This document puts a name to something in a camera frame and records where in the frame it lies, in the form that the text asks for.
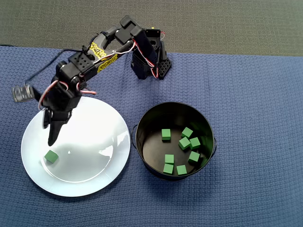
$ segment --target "black pot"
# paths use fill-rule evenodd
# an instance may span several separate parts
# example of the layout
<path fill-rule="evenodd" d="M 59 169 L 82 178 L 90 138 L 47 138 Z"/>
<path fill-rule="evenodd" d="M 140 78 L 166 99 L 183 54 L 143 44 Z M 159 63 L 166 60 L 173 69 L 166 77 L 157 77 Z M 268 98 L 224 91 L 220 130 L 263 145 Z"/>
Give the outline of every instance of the black pot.
<path fill-rule="evenodd" d="M 190 148 L 182 150 L 178 141 L 185 127 L 193 130 L 191 138 L 198 137 L 201 146 L 195 152 L 200 158 L 195 165 L 188 163 Z M 161 130 L 170 129 L 170 141 L 161 140 Z M 195 108 L 183 103 L 162 103 L 148 110 L 139 121 L 135 143 L 145 166 L 154 175 L 165 180 L 181 180 L 201 170 L 214 155 L 217 143 L 207 119 Z M 163 173 L 165 154 L 174 155 L 172 175 Z M 178 175 L 176 166 L 186 165 L 187 174 Z"/>

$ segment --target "yellow label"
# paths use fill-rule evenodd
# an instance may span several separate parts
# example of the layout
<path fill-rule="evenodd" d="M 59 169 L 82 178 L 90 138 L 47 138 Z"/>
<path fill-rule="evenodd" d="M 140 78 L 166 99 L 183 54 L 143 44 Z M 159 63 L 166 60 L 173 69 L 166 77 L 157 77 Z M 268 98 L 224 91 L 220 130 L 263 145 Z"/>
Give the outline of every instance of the yellow label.
<path fill-rule="evenodd" d="M 100 59 L 106 56 L 106 53 L 104 53 L 104 50 L 98 47 L 97 44 L 91 43 L 90 49 L 94 52 L 94 54 Z"/>
<path fill-rule="evenodd" d="M 108 61 L 105 61 L 98 67 L 98 72 L 101 72 L 103 69 L 105 69 L 107 66 L 109 66 L 111 63 L 113 63 L 117 59 L 118 59 L 118 54 L 115 54 L 111 59 L 109 59 Z"/>

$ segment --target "gray carpet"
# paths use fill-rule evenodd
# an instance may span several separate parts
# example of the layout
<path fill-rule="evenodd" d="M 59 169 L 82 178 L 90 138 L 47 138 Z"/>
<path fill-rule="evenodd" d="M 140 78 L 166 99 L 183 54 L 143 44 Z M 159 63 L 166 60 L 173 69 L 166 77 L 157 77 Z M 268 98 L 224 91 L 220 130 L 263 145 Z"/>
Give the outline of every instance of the gray carpet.
<path fill-rule="evenodd" d="M 126 14 L 168 52 L 303 55 L 302 0 L 0 0 L 0 43 L 80 48 Z"/>

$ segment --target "green foam block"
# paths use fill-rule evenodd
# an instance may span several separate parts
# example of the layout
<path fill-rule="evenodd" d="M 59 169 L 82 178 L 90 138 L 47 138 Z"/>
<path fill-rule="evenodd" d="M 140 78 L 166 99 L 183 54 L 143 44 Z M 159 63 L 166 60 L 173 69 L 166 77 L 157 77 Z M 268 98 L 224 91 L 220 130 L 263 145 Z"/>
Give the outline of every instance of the green foam block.
<path fill-rule="evenodd" d="M 188 140 L 187 137 L 184 137 L 183 139 L 179 140 L 179 146 L 181 147 L 182 150 L 188 148 L 189 145 L 190 145 L 190 141 Z"/>
<path fill-rule="evenodd" d="M 170 140 L 170 129 L 162 129 L 162 140 Z"/>
<path fill-rule="evenodd" d="M 193 149 L 198 149 L 200 147 L 200 141 L 198 139 L 198 137 L 192 138 L 189 140 L 190 141 L 190 148 Z"/>
<path fill-rule="evenodd" d="M 49 150 L 44 157 L 47 161 L 54 163 L 57 160 L 58 155 L 55 152 Z"/>
<path fill-rule="evenodd" d="M 165 163 L 174 164 L 174 155 L 165 155 Z"/>
<path fill-rule="evenodd" d="M 187 174 L 186 166 L 185 165 L 177 166 L 177 172 L 178 172 L 178 175 Z"/>
<path fill-rule="evenodd" d="M 191 129 L 189 129 L 188 127 L 186 127 L 186 128 L 183 130 L 183 132 L 182 132 L 182 134 L 181 134 L 181 137 L 182 137 L 182 138 L 183 138 L 183 137 L 189 138 L 189 137 L 191 136 L 192 133 L 193 133 L 193 131 L 192 131 Z"/>
<path fill-rule="evenodd" d="M 188 162 L 189 163 L 196 163 L 199 160 L 200 154 L 196 152 L 191 152 L 189 155 Z"/>
<path fill-rule="evenodd" d="M 163 172 L 166 174 L 172 174 L 173 169 L 174 169 L 174 165 L 165 163 Z"/>

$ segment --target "white paper plate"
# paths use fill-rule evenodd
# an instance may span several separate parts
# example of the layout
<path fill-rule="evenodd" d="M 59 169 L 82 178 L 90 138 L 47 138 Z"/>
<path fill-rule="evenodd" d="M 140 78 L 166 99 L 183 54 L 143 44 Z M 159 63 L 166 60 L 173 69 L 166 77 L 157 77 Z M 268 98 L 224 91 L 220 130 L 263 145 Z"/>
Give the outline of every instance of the white paper plate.
<path fill-rule="evenodd" d="M 44 110 L 29 123 L 21 144 L 23 165 L 44 190 L 60 196 L 82 196 L 109 185 L 122 171 L 130 151 L 130 136 L 122 116 L 110 105 L 82 97 L 57 141 L 47 144 Z M 44 158 L 52 150 L 52 164 Z"/>

